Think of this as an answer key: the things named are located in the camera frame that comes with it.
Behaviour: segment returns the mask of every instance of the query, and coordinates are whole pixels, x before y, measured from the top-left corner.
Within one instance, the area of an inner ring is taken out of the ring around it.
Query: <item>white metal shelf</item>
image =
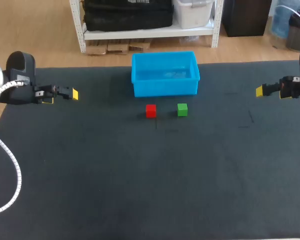
[[[172,26],[134,30],[134,31],[86,31],[85,40],[103,40],[103,39],[147,39],[147,38],[167,38],[167,37],[184,37],[184,36],[201,36],[212,35],[214,32],[214,20],[211,18],[209,23],[203,27],[182,29],[174,21]]]
[[[213,5],[209,23],[203,27],[182,29],[177,21],[173,25],[163,28],[144,29],[134,31],[88,31],[86,24],[81,25],[80,0],[69,0],[72,10],[73,22],[76,29],[80,49],[82,53],[86,52],[86,41],[88,40],[110,40],[110,39],[146,39],[146,38],[167,38],[167,37],[186,37],[212,35],[212,48],[218,46],[219,32],[222,18],[224,0],[216,0]]]

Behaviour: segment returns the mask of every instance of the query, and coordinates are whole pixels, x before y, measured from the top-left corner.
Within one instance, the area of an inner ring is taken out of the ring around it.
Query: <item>black box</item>
[[[262,36],[272,0],[224,0],[222,23],[228,37]]]

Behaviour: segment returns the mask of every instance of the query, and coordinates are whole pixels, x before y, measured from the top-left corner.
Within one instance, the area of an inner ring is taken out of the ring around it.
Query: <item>white cable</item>
[[[3,85],[2,87],[0,87],[0,94],[2,94],[5,90],[7,90],[9,88],[21,87],[23,85],[24,85],[23,81],[10,81],[10,82],[6,83],[5,85]],[[11,160],[14,164],[15,170],[16,170],[16,175],[17,175],[17,184],[16,184],[15,193],[14,193],[13,197],[11,198],[11,200],[6,205],[0,207],[0,213],[2,213],[3,211],[5,211],[9,207],[11,207],[11,205],[14,204],[17,197],[19,196],[19,193],[21,190],[21,184],[22,184],[22,177],[21,177],[21,170],[20,170],[19,163],[17,162],[13,153],[9,150],[9,148],[1,140],[0,140],[0,146],[4,149],[4,151],[11,158]]]
[[[289,9],[289,10],[291,10],[292,12],[294,12],[295,14],[297,14],[297,15],[300,17],[300,14],[299,14],[297,11],[293,10],[292,8],[290,8],[290,7],[288,7],[288,6],[285,6],[285,5],[278,5],[278,6],[276,6],[276,8],[277,8],[277,7],[283,7],[283,8]]]

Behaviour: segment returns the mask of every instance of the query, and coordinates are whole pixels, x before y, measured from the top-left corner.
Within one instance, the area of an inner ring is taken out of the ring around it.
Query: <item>green cube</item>
[[[178,117],[188,116],[188,105],[186,103],[178,103]]]

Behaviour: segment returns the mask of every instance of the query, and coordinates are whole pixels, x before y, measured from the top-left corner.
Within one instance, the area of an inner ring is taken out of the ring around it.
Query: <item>black bag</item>
[[[170,10],[172,0],[84,0],[83,8],[93,10]]]
[[[88,31],[133,31],[169,27],[173,23],[173,11],[86,11],[84,22]]]
[[[171,0],[84,0],[83,8],[88,31],[157,29],[173,23]]]

